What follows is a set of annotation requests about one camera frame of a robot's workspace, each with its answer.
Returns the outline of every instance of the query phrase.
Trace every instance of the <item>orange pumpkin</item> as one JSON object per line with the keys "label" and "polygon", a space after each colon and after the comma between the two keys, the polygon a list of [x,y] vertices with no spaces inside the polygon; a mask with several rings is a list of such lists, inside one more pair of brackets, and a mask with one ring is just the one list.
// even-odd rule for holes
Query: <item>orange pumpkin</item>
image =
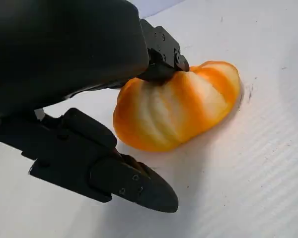
{"label": "orange pumpkin", "polygon": [[163,85],[134,78],[118,95],[114,128],[132,147],[167,151],[219,123],[239,94],[237,69],[222,61],[177,72]]}

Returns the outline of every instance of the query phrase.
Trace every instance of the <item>white corrugated board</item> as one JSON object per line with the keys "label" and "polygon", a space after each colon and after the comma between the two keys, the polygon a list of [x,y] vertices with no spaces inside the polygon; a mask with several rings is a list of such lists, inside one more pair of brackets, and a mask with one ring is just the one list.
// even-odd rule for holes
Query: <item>white corrugated board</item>
{"label": "white corrugated board", "polygon": [[152,16],[184,0],[128,0],[138,8],[140,18]]}
{"label": "white corrugated board", "polygon": [[[0,145],[0,238],[298,238],[298,0],[186,0],[148,20],[191,65],[235,64],[245,89],[233,117],[170,153],[119,143],[173,186],[178,212],[81,197],[28,176],[31,162]],[[117,93],[47,112],[77,107],[113,129]]]}

